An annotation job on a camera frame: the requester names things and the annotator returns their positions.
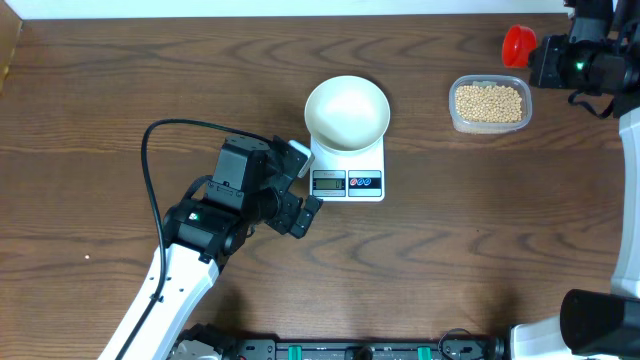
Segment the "red plastic measuring scoop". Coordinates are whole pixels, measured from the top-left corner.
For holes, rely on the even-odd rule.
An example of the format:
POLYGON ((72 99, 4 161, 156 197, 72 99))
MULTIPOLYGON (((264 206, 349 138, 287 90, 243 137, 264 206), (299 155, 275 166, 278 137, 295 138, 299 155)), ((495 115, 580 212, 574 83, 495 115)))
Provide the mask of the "red plastic measuring scoop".
POLYGON ((537 47, 535 32, 526 26, 513 25, 506 33, 501 59, 507 68, 526 68, 529 54, 537 47))

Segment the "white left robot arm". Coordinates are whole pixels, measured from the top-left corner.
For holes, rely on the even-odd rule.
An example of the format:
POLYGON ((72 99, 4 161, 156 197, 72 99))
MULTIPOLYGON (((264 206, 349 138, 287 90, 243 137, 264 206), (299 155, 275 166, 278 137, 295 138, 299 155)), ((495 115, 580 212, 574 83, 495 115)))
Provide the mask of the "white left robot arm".
POLYGON ((256 225, 305 236, 322 202, 302 199, 290 187, 313 160, 295 140, 227 137, 214 173, 197 178, 167 211, 163 243, 102 358, 167 358, 195 306, 256 225))

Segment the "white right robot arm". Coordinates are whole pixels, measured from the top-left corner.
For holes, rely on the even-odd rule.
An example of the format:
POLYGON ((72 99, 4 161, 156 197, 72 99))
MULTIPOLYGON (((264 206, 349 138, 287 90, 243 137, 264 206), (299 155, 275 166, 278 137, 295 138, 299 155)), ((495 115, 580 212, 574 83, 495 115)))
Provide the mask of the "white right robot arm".
POLYGON ((560 313, 512 328, 513 359, 636 359, 639 356, 639 4, 569 1, 571 29, 524 49, 530 85, 582 96, 608 94, 598 117, 619 121, 625 161, 622 239, 607 293, 573 289, 560 313))

